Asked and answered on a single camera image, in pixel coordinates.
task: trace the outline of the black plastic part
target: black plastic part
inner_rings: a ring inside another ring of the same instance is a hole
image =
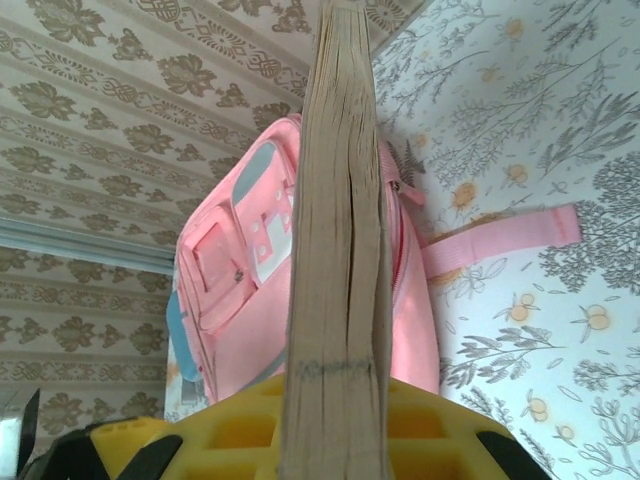
[[[160,480],[182,445],[180,435],[167,435],[138,450],[117,480]]]
[[[53,442],[18,477],[21,480],[110,480],[89,432],[74,430]]]
[[[36,390],[31,400],[27,402],[22,416],[22,430],[20,432],[20,450],[18,451],[18,475],[27,464],[36,444],[36,429],[38,427],[38,407],[40,406],[40,389]]]
[[[509,480],[551,480],[515,440],[496,432],[480,432],[477,437]]]

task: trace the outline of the pink backpack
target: pink backpack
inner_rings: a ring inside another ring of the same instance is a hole
[[[178,240],[178,298],[189,348],[214,403],[281,373],[291,276],[292,209],[301,117],[274,122],[187,221]],[[391,375],[438,391],[427,278],[507,251],[580,240],[572,206],[511,217],[432,245],[420,242],[402,182],[380,142],[393,259]]]

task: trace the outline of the orange flower print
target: orange flower print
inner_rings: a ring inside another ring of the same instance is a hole
[[[426,133],[420,133],[416,136],[416,145],[420,148],[424,148],[429,144],[429,135]]]
[[[505,322],[509,319],[517,323],[526,322],[529,319],[531,311],[540,310],[533,304],[534,302],[535,297],[530,293],[525,293],[524,295],[522,295],[520,297],[520,300],[518,300],[517,295],[514,293],[511,306],[500,310],[493,316],[493,318],[504,316]]]
[[[482,72],[482,76],[480,78],[484,83],[491,83],[496,80],[496,78],[498,78],[498,72],[500,71],[500,69],[494,63],[490,67],[480,68],[478,69],[478,71]]]
[[[509,42],[511,50],[514,49],[515,44],[519,43],[524,35],[524,22],[520,18],[510,18],[503,26],[499,27],[500,38],[495,43],[500,45],[503,42]]]
[[[504,32],[512,40],[518,40],[524,33],[524,25],[519,18],[510,19],[504,27]]]
[[[527,169],[522,165],[509,165],[506,168],[503,168],[502,171],[505,173],[506,178],[502,183],[502,188],[504,187],[516,187],[525,188],[525,182],[529,178],[527,175]]]
[[[611,326],[611,318],[609,317],[609,313],[607,312],[607,309],[602,305],[591,305],[586,309],[584,307],[580,307],[580,310],[582,310],[584,318],[571,322],[582,323],[585,325],[580,343],[584,343],[587,338],[589,338],[592,330],[606,330]]]
[[[467,210],[471,207],[471,204],[476,198],[476,186],[473,183],[467,182],[456,188],[453,192],[453,200],[451,206],[458,212]]]
[[[557,425],[556,433],[557,435],[554,435],[553,438],[559,438],[566,444],[571,445],[572,447],[575,447],[575,444],[573,443],[573,439],[576,436],[576,432],[573,430],[573,428],[571,428],[568,425]]]
[[[167,387],[171,385],[174,379],[180,376],[180,368],[176,362],[169,362],[167,365]]]
[[[530,414],[536,423],[546,422],[549,418],[549,407],[543,399],[534,397],[533,390],[527,392],[527,406],[524,408],[521,417]]]

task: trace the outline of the gray leaf print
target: gray leaf print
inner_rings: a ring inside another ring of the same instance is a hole
[[[610,67],[605,66],[600,54],[593,71],[578,84],[577,93],[560,102],[561,108],[558,110],[557,117],[563,120],[565,114],[568,114],[571,123],[588,118],[589,113],[593,111],[595,101],[607,90],[605,78],[608,68]]]
[[[640,368],[633,365],[620,369],[613,363],[582,360],[573,370],[573,379],[576,385],[591,392],[605,392],[609,382],[619,382],[617,388],[623,397],[640,393]]]
[[[501,258],[500,260],[496,260],[487,268],[487,272],[484,275],[485,279],[495,278],[505,269],[507,266],[507,259]]]
[[[551,108],[555,109],[555,105],[559,103],[554,99],[553,92],[556,85],[575,81],[573,78],[575,72],[595,62],[596,68],[592,74],[595,80],[591,77],[585,80],[587,85],[593,83],[593,86],[587,88],[580,84],[577,95],[579,100],[576,100],[578,103],[585,102],[585,105],[590,105],[588,103],[590,95],[599,95],[598,79],[603,77],[603,69],[608,68],[598,64],[598,59],[609,46],[603,47],[594,55],[578,63],[567,64],[566,59],[559,56],[542,60],[536,65],[535,74],[524,77],[507,87],[504,95],[507,99],[505,102],[487,102],[479,99],[458,104],[451,115],[450,126],[454,129],[456,139],[461,146],[447,145],[436,148],[426,159],[442,186],[450,188],[455,182],[467,176],[475,177],[484,174],[501,158],[508,140],[514,138],[522,140],[536,132],[539,125],[549,116]],[[549,75],[558,70],[562,73],[560,77],[549,78]],[[585,96],[583,91],[585,89],[592,93]],[[570,102],[572,98],[564,100],[565,106],[562,105],[562,101],[560,102],[561,106],[556,115],[562,114],[565,109],[573,106]],[[539,162],[540,168],[545,168],[545,173],[548,173],[560,163],[573,158],[579,162],[591,162],[596,158],[594,156],[600,158],[598,155],[602,151],[608,151],[630,141],[633,138],[630,133],[635,129],[635,124],[627,122],[624,125],[616,125],[616,122],[625,115],[632,117],[636,114],[635,107],[628,104],[630,98],[622,94],[614,99],[607,97],[604,100],[607,102],[607,109],[614,104],[618,115],[612,116],[606,113],[600,116],[601,112],[593,113],[593,117],[597,120],[595,127],[598,132],[597,138],[591,138],[584,127],[579,129],[570,127],[556,142],[559,145],[551,144],[547,147]],[[626,111],[619,108],[624,104],[628,104]],[[401,107],[398,108],[395,113],[392,113],[392,119],[389,120],[391,123],[395,122],[393,118],[400,113]],[[577,144],[571,143],[574,139],[577,139]]]
[[[558,390],[560,390],[562,393],[564,393],[567,397],[569,397],[571,400],[574,400],[576,402],[580,402],[582,403],[582,399],[578,396],[578,394],[573,393],[571,390],[569,390],[567,387],[563,387],[562,385],[558,385]]]
[[[640,191],[636,178],[640,152],[628,153],[608,162],[596,174],[593,187],[602,191],[599,200],[576,203],[583,241],[566,247],[550,247],[539,255],[547,276],[557,276],[570,292],[579,292],[596,269],[611,288],[627,288],[640,295]]]
[[[531,367],[525,358],[527,355],[536,351],[564,348],[553,345],[550,342],[551,333],[540,328],[502,328],[500,333],[502,335],[496,339],[465,335],[464,339],[467,341],[462,342],[463,348],[456,353],[468,360],[454,363],[449,359],[446,364],[441,365],[441,382],[447,386],[462,388],[476,374],[490,384],[507,377],[515,380]]]
[[[585,40],[595,40],[599,28],[596,13],[601,4],[603,0],[573,0],[552,6],[549,23],[542,29],[551,32],[545,51],[565,45],[573,50]]]
[[[631,120],[640,118],[640,104],[631,102],[637,93],[620,93],[604,98],[584,126],[568,127],[547,146],[538,161],[538,168],[543,169],[546,176],[567,160],[575,160],[578,165],[599,162],[605,158],[606,152],[633,140],[638,123],[617,122],[625,117]]]
[[[397,105],[391,116],[382,122],[383,125],[393,128],[398,118],[407,117],[414,118],[415,105],[418,101],[430,92],[429,96],[433,103],[436,103],[438,97],[443,93],[443,88],[447,81],[456,72],[460,64],[467,62],[469,59],[488,53],[487,50],[471,53],[455,62],[442,64],[436,62],[431,67],[425,67],[417,74],[417,84],[412,85],[411,90],[406,93],[397,93],[394,95],[394,104]]]
[[[602,477],[615,471],[616,475],[626,474],[624,478],[640,480],[640,468],[629,451],[630,447],[640,442],[640,410],[637,407],[630,410],[629,413],[621,413],[617,400],[607,402],[596,398],[591,412],[600,417],[600,429],[606,446],[603,443],[586,443],[584,449],[579,451],[585,460],[596,462],[597,466],[589,470],[593,476]],[[615,450],[622,454],[621,459],[611,453]]]
[[[415,174],[416,173],[427,173],[424,168],[424,163],[419,161],[415,154],[411,149],[411,144],[407,140],[405,145],[405,153],[404,156],[400,156],[398,150],[391,144],[391,142],[387,142],[387,146],[389,147],[389,152],[391,156],[396,161],[396,165],[398,165],[398,170],[400,171],[400,178],[404,183],[415,187]]]
[[[487,15],[481,1],[476,3],[468,2],[465,5],[466,7],[457,12],[455,16],[451,18],[444,17],[438,23],[436,31],[437,36],[440,38],[440,55],[445,58],[450,58],[456,50],[464,47],[467,38],[478,26],[489,19],[500,17],[500,15]],[[437,19],[442,13],[456,6],[456,4],[439,2],[433,5],[429,15]],[[446,33],[450,24],[455,24],[456,26]]]
[[[553,473],[553,465],[555,464],[555,460],[553,459],[553,457],[547,453],[544,447],[539,442],[537,442],[530,433],[526,432],[523,429],[520,429],[520,435],[524,437],[526,444],[529,445],[529,451],[538,461],[538,463],[545,470],[547,470],[547,472],[557,478],[557,476]]]
[[[549,362],[547,365],[547,370],[551,370],[552,368],[556,368],[564,361],[564,358],[556,358],[555,360]]]
[[[509,430],[513,428],[513,425],[511,425],[513,417],[509,415],[509,409],[506,408],[507,402],[504,400],[494,398],[492,401],[478,387],[471,388],[470,394],[463,393],[460,398],[467,407],[489,418],[493,418],[496,422],[501,423]]]
[[[373,68],[377,90],[381,90],[384,94],[388,87],[391,87],[401,78],[403,73],[411,69],[415,61],[415,50],[422,44],[422,40],[425,39],[429,33],[430,31],[428,29],[426,32],[417,33],[408,28],[400,33],[398,38],[389,45],[384,55],[380,55],[374,59]],[[380,96],[377,98],[377,103],[384,104],[387,100],[388,97]]]

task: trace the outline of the light blue trim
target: light blue trim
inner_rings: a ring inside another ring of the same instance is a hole
[[[191,350],[189,349],[189,340],[187,332],[182,323],[186,312],[180,311],[180,302],[178,301],[178,292],[171,292],[169,302],[167,303],[167,326],[169,327],[169,336],[173,342],[173,351],[176,354],[176,361],[182,378],[189,382],[197,382],[202,378],[198,371],[198,366],[193,359]]]
[[[173,249],[147,247],[1,217],[0,246],[173,275]]]
[[[268,170],[275,151],[276,146],[272,142],[265,142],[255,151],[233,186],[231,202],[234,206],[247,196],[264,172]]]

